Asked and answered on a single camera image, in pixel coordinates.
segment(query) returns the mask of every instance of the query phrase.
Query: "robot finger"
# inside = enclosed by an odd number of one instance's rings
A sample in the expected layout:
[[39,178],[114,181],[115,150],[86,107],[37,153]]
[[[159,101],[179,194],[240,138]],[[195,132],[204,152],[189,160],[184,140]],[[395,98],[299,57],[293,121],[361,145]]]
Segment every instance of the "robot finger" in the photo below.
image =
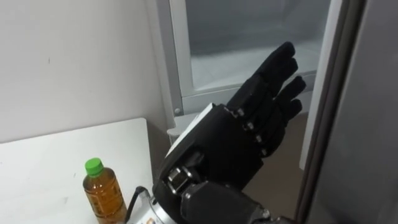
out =
[[278,96],[276,97],[276,102],[280,105],[289,104],[294,98],[296,98],[306,87],[307,85],[303,81],[303,78],[297,76],[291,81],[289,84],[285,86],[285,88],[280,91]]
[[262,81],[259,76],[252,76],[235,95],[228,101],[227,108],[242,119],[252,116],[253,112],[258,108],[266,97],[267,84]]
[[286,108],[283,109],[283,114],[285,114],[285,120],[286,124],[288,121],[290,121],[292,118],[294,118],[298,113],[303,109],[303,106],[301,104],[301,101],[298,99],[292,100],[290,102],[290,105]]
[[283,65],[284,62],[292,58],[294,54],[295,49],[293,44],[285,42],[266,58],[254,74],[262,77],[267,83],[270,81],[271,71]]
[[271,71],[269,88],[272,96],[276,96],[284,82],[290,78],[299,69],[296,59],[291,58],[283,65]]
[[264,153],[264,151],[262,152],[263,156],[264,157],[271,156],[276,151],[276,149],[280,146],[280,144],[282,143],[284,136],[285,136],[285,127],[283,125],[281,125],[277,128],[277,130],[272,135],[270,140],[267,141],[267,144],[264,148],[265,153]]
[[285,128],[282,113],[280,109],[276,107],[272,110],[272,114],[268,117],[267,121],[256,133],[255,141],[257,141],[261,146],[266,146],[280,126]]

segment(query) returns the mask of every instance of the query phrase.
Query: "silver metal surface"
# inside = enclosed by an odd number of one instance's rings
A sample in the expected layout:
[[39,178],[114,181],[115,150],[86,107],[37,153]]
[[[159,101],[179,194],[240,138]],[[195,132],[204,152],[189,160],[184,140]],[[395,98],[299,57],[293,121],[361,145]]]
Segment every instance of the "silver metal surface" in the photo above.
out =
[[307,223],[398,223],[397,9],[366,4]]
[[262,216],[264,218],[270,218],[271,217],[271,213],[268,211],[268,209],[264,209]]

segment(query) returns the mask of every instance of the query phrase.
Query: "refrigerator door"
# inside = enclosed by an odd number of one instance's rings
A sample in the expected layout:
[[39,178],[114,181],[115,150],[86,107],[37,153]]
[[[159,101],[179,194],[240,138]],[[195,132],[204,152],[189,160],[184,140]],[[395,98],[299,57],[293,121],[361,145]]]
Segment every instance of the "refrigerator door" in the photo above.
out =
[[333,125],[313,140],[325,153],[301,223],[398,223],[397,9],[390,0],[364,5]]
[[296,210],[296,219],[300,221],[307,217],[312,202],[314,182],[347,74],[363,5],[361,0],[334,0],[329,8],[300,158],[300,168],[305,170]]

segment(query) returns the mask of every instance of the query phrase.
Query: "wire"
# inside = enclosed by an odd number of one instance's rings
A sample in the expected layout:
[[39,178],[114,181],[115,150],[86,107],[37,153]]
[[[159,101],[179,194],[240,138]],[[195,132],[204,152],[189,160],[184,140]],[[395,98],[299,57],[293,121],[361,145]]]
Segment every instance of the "wire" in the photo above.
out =
[[136,191],[132,195],[132,198],[131,198],[131,201],[130,201],[130,204],[129,204],[129,208],[127,209],[126,216],[124,217],[124,222],[125,223],[127,223],[130,220],[131,212],[132,212],[132,209],[134,208],[134,204],[136,203],[138,195],[141,194],[141,192],[146,191],[146,190],[147,189],[145,187],[142,187],[142,186],[138,186],[136,188]]

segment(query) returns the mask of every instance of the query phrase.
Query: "robotic hand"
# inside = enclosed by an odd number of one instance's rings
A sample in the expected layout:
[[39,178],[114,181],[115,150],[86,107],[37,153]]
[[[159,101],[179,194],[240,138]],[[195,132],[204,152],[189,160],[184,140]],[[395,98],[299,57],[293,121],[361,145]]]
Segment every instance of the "robotic hand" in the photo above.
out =
[[152,188],[137,188],[141,210],[128,223],[272,223],[269,212],[241,190],[281,144],[289,120],[302,109],[305,88],[295,77],[294,46],[281,45],[227,105],[211,105],[165,158]]

